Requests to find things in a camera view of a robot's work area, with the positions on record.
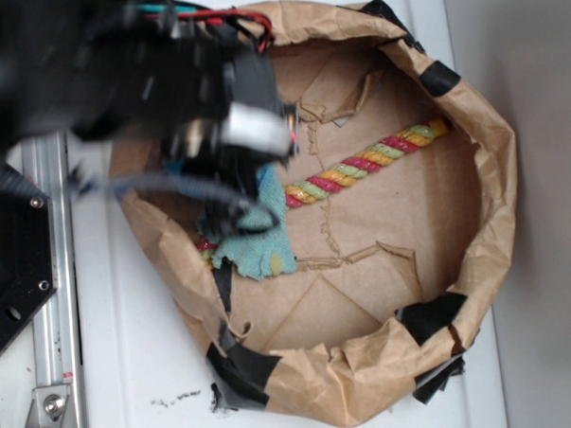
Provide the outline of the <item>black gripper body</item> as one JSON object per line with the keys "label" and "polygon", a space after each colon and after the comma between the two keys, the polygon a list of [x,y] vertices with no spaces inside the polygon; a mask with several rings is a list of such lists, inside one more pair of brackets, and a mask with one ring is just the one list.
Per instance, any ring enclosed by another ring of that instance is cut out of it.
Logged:
{"label": "black gripper body", "polygon": [[286,160],[294,142],[286,117],[291,107],[277,93],[268,57],[236,38],[221,38],[183,23],[175,37],[106,34],[90,43],[85,69],[98,104],[73,130],[87,141],[121,133],[162,143],[155,169],[127,172],[104,184],[179,194],[164,165],[181,159],[234,159],[263,166]]}

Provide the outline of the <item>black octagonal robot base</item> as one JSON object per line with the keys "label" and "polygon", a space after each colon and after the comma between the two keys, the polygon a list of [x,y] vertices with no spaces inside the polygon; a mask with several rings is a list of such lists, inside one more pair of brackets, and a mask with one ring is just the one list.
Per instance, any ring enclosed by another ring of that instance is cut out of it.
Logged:
{"label": "black octagonal robot base", "polygon": [[52,296],[51,199],[0,167],[0,356]]}

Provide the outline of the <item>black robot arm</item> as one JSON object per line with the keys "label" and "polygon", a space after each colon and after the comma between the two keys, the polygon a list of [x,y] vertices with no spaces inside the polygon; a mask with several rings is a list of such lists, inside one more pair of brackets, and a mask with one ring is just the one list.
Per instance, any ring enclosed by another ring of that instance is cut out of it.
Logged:
{"label": "black robot arm", "polygon": [[172,191],[203,201],[205,232],[245,235],[280,222],[257,170],[297,150],[297,111],[269,61],[273,25],[253,9],[177,0],[0,0],[0,194],[30,188],[5,170],[22,139],[69,131],[85,141],[158,139],[177,170],[72,175],[76,193]]}

